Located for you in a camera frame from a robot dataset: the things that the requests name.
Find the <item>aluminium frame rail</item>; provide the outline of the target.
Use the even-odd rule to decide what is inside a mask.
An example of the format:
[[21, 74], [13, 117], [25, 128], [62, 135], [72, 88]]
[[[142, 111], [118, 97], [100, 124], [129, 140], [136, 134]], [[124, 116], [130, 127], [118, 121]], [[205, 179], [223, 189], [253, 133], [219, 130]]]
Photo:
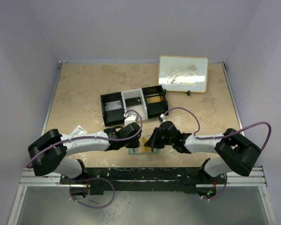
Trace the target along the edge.
[[263, 167], [255, 167], [250, 175], [245, 177], [235, 172], [227, 174], [227, 186], [231, 187], [267, 187]]

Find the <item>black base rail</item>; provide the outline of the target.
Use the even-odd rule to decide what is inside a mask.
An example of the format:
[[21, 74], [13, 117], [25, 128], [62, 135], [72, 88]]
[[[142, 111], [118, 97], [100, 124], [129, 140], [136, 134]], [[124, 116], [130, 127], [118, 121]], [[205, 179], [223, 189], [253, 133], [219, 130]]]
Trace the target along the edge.
[[65, 175], [60, 183], [71, 187], [90, 185], [91, 195], [102, 195], [104, 191], [149, 191], [183, 192], [185, 194], [207, 194], [216, 192], [216, 185], [226, 181], [225, 175], [215, 178], [198, 167], [155, 167], [155, 168], [104, 168], [89, 167], [87, 174], [73, 180]]

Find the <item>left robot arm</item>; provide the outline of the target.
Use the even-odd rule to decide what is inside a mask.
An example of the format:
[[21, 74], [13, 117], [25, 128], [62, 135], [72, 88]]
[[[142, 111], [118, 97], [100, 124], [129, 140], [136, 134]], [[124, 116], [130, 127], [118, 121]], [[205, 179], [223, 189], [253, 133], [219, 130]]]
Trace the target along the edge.
[[36, 176], [59, 173], [82, 184], [87, 171], [81, 160], [67, 158], [70, 155], [89, 151], [119, 150], [123, 147], [137, 148], [140, 145], [142, 125], [132, 122], [125, 127], [106, 128], [89, 135], [65, 135], [51, 129], [28, 147], [30, 161], [26, 168], [33, 169]]

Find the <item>green card holder wallet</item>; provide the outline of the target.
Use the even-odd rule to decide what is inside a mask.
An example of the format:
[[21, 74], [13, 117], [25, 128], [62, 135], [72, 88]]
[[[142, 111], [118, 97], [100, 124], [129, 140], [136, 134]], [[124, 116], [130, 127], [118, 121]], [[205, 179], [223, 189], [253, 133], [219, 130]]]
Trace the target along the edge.
[[145, 147], [144, 144], [149, 140], [150, 136], [142, 136], [140, 141], [140, 146], [138, 148], [129, 148], [128, 154], [129, 155], [146, 155], [146, 154], [158, 154], [159, 149], [151, 148], [151, 147]]

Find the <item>white board wooden frame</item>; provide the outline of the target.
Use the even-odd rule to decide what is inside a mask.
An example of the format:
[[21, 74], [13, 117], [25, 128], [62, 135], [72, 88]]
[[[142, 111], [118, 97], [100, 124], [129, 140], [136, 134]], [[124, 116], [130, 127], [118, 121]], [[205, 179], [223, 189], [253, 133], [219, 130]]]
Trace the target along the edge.
[[167, 56], [159, 58], [158, 83], [167, 91], [207, 91], [208, 58]]

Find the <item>gold card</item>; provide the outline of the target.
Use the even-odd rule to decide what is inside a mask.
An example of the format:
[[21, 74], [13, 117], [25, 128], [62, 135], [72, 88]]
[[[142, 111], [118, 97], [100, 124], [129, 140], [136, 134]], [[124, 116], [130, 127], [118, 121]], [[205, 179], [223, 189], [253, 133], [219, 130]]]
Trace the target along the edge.
[[146, 101], [148, 104], [153, 104], [162, 101], [162, 97], [160, 95], [150, 95], [146, 96]]

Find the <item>black white sorting tray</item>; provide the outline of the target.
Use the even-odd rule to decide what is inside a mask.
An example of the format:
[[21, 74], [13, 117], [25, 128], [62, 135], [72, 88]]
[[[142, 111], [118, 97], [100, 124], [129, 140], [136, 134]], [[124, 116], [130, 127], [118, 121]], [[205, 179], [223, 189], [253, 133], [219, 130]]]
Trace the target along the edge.
[[[162, 97], [162, 101], [148, 104], [146, 96], [150, 95], [160, 95]], [[134, 97], [140, 97], [142, 104], [127, 107], [125, 99]], [[165, 113], [169, 109], [168, 101], [166, 99], [166, 90], [163, 89], [161, 85], [104, 94], [100, 96], [100, 99], [102, 116], [106, 127], [123, 124], [124, 113], [128, 110], [135, 110], [143, 120], [148, 120], [159, 117], [162, 113]], [[113, 111], [106, 111], [105, 104], [112, 101], [121, 101], [122, 108]]]

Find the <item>silver VIP card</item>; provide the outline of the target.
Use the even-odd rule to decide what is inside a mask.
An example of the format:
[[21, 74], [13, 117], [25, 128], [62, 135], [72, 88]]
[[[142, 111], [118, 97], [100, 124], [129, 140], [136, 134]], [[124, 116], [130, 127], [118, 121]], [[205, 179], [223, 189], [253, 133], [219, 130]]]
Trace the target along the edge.
[[113, 110], [118, 110], [121, 108], [122, 108], [121, 101], [112, 101], [112, 102], [107, 102], [105, 104], [106, 111], [113, 111]]

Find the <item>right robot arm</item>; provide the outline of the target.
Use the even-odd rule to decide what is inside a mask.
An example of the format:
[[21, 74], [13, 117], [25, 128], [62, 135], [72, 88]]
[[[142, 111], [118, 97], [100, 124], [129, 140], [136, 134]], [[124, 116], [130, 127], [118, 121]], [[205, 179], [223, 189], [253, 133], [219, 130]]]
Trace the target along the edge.
[[257, 145], [242, 134], [232, 135], [234, 132], [234, 129], [228, 128], [223, 134], [215, 137], [195, 136], [192, 133], [180, 132], [171, 121], [166, 121], [154, 129], [144, 146], [162, 149], [168, 145], [179, 153], [218, 154], [219, 157], [208, 159], [199, 171], [199, 179], [203, 183], [210, 183], [216, 176], [229, 172], [249, 176], [261, 154]]

